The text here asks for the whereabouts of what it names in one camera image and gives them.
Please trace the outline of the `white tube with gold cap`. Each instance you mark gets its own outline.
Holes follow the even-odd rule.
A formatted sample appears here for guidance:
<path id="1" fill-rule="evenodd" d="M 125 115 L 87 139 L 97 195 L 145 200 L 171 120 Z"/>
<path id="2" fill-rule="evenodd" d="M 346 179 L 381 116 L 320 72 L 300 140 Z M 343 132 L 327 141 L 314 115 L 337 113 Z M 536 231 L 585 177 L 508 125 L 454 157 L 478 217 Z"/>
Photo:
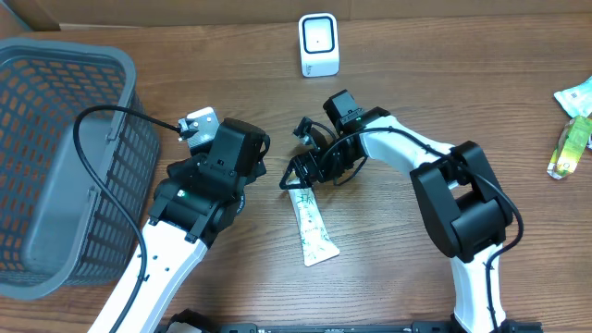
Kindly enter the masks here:
<path id="1" fill-rule="evenodd" d="M 289 190 L 297 218 L 304 265 L 319 264 L 340 254 L 330 239 L 312 189 Z"/>

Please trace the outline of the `teal wet wipes pack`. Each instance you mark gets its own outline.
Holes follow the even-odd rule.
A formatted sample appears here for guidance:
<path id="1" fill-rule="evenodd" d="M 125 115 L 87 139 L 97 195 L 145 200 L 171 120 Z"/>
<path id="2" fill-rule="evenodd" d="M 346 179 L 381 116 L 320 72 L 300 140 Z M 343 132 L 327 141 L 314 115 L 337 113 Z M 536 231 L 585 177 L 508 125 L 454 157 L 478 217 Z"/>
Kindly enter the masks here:
<path id="1" fill-rule="evenodd" d="M 591 82 L 589 77 L 583 83 L 553 94 L 555 100 L 570 117 L 591 115 Z"/>

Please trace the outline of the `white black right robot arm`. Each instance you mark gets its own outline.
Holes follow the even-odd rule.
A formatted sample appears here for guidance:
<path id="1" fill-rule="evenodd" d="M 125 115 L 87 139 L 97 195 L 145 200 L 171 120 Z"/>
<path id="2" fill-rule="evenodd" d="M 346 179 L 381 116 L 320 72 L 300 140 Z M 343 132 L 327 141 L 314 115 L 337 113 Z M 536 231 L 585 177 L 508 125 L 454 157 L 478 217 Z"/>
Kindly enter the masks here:
<path id="1" fill-rule="evenodd" d="M 323 108 L 333 127 L 327 141 L 305 117 L 293 131 L 309 151 L 291 158 L 279 186 L 308 189 L 314 183 L 343 184 L 369 159 L 409 176 L 425 230 L 447 257 L 453 274 L 452 322 L 463 332 L 499 332 L 506 321 L 500 303 L 499 259 L 506 228 L 517 214 L 482 148 L 436 142 L 405 128 L 389 111 L 366 110 L 343 90 Z"/>

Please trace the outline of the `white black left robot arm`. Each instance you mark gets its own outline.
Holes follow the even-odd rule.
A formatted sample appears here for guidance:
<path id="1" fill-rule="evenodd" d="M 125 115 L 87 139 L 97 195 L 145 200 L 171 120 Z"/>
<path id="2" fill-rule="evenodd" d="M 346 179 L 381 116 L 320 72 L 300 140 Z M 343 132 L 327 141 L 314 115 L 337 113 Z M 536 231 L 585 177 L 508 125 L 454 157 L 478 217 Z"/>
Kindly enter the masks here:
<path id="1" fill-rule="evenodd" d="M 270 138 L 234 118 L 182 119 L 190 158 L 171 164 L 123 276 L 93 332 L 152 332 L 186 277 L 244 205 L 244 188 L 265 173 Z"/>

